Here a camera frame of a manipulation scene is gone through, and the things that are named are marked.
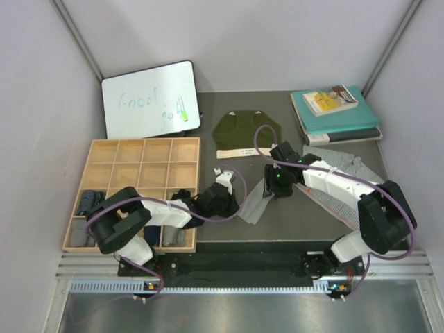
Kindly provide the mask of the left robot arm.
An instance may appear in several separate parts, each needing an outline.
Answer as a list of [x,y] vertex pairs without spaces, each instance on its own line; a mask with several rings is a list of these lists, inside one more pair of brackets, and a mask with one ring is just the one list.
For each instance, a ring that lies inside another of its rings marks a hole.
[[180,189],[170,200],[142,196],[134,187],[125,187],[87,213],[85,231],[101,253],[116,253],[142,275],[150,275],[157,267],[157,253],[139,236],[140,230],[194,229],[206,222],[228,221],[239,210],[235,190],[217,182],[195,196]]

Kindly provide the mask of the light grey underwear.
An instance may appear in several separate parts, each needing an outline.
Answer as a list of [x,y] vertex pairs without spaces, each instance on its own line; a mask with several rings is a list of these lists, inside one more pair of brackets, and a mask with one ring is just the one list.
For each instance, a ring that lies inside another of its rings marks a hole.
[[247,195],[238,217],[251,225],[256,225],[273,197],[274,195],[266,189],[265,179],[262,178]]

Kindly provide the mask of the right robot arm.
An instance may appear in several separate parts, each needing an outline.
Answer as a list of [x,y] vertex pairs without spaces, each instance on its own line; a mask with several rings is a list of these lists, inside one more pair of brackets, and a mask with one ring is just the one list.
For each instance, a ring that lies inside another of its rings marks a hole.
[[352,176],[317,155],[299,156],[288,142],[274,146],[269,160],[269,189],[302,185],[345,205],[357,217],[358,229],[324,251],[323,263],[329,273],[342,273],[352,260],[364,255],[383,257],[400,242],[415,237],[416,219],[396,182],[377,183]]

